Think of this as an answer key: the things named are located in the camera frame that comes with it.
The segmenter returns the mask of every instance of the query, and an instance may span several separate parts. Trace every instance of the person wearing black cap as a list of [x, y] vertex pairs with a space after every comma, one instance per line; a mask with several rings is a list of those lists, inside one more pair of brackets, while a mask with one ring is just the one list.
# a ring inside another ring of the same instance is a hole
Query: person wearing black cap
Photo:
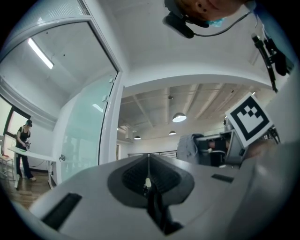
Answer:
[[[19, 128], [19, 131], [17, 133], [16, 145], [15, 145], [17, 148], [27, 150], [25, 141], [26, 141], [26, 139], [30, 138], [30, 128], [31, 127], [32, 127], [32, 121], [29, 119], [26, 121], [26, 124], [24, 126]], [[16, 158], [17, 174], [19, 174], [20, 177], [22, 177], [22, 172], [20, 169], [20, 159], [21, 158], [22, 158], [24, 173], [25, 173], [26, 177], [28, 179], [30, 179], [31, 181], [36, 181], [37, 179], [31, 174], [27, 156], [17, 154], [17, 158]]]

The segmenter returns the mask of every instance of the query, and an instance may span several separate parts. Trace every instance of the black and white square marker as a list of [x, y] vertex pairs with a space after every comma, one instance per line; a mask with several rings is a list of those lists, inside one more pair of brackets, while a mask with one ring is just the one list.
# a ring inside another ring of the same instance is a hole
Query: black and white square marker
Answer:
[[244, 147], [261, 137], [273, 125], [251, 93], [227, 111], [226, 115]]

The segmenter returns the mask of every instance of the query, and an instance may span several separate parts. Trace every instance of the mouth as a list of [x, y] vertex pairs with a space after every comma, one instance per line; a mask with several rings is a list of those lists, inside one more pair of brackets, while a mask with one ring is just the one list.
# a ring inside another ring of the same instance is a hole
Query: mouth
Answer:
[[213, 5], [213, 4], [211, 3], [210, 0], [206, 0], [206, 1], [207, 1], [208, 5], [209, 5], [212, 9], [214, 9], [214, 10], [219, 10], [219, 8], [217, 8], [215, 5]]

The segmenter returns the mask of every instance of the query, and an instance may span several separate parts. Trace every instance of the headset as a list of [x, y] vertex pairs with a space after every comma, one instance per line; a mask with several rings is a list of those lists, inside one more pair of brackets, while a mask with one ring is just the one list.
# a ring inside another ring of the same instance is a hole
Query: headset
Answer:
[[202, 34], [197, 34], [194, 33], [188, 26], [187, 23], [190, 24], [196, 24], [199, 27], [202, 28], [208, 28], [210, 25], [206, 21], [201, 21], [196, 18], [188, 17], [186, 15], [183, 15], [180, 9], [177, 7], [176, 3], [174, 0], [165, 0], [165, 6], [168, 8], [170, 11], [169, 15], [166, 16], [163, 19], [163, 23], [175, 30], [177, 33], [182, 35], [183, 37], [186, 38], [193, 38], [194, 36], [199, 36], [199, 37], [212, 37], [212, 36], [217, 36], [220, 35], [226, 31], [228, 31], [230, 28], [232, 28], [235, 24], [243, 20], [245, 17], [247, 17], [251, 12], [246, 13], [242, 17], [240, 17], [238, 20], [236, 20], [233, 24], [231, 24], [228, 28], [217, 32], [215, 34], [210, 34], [210, 35], [202, 35]]

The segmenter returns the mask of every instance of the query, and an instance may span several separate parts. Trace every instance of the black tank top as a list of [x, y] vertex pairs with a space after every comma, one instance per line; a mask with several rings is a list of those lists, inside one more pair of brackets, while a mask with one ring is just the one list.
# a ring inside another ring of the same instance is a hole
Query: black tank top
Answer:
[[[18, 131], [18, 132], [21, 133], [21, 134], [20, 134], [20, 139], [21, 139], [22, 142], [25, 142], [25, 140], [26, 140], [27, 138], [30, 137], [30, 132], [28, 131], [27, 133], [25, 133], [25, 132], [24, 132], [24, 129], [25, 129], [25, 127], [23, 126], [23, 127], [20, 127], [20, 128], [19, 128], [19, 131]], [[26, 148], [23, 147], [23, 145], [19, 142], [18, 139], [17, 139], [16, 142], [17, 142], [17, 143], [16, 143], [15, 146], [16, 146], [17, 148], [21, 148], [21, 149], [26, 150]]]

